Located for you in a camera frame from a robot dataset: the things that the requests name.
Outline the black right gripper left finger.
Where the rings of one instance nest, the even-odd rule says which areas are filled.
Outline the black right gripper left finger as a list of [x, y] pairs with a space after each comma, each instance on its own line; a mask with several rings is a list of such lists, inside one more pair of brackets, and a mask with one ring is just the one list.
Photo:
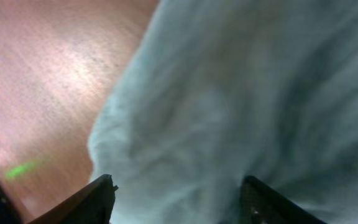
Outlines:
[[101, 175], [29, 224], [109, 224], [117, 189], [110, 175]]

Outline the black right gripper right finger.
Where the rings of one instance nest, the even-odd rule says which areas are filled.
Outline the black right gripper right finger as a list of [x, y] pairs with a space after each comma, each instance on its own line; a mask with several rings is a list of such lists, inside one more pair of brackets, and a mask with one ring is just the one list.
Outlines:
[[254, 176], [244, 178], [240, 224], [326, 224]]

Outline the light blue t-shirt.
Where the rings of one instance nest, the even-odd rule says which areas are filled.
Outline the light blue t-shirt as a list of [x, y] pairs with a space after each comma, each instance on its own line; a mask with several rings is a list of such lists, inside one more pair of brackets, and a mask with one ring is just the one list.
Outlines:
[[248, 175], [358, 223], [358, 0], [160, 1], [88, 148], [112, 223], [237, 223]]

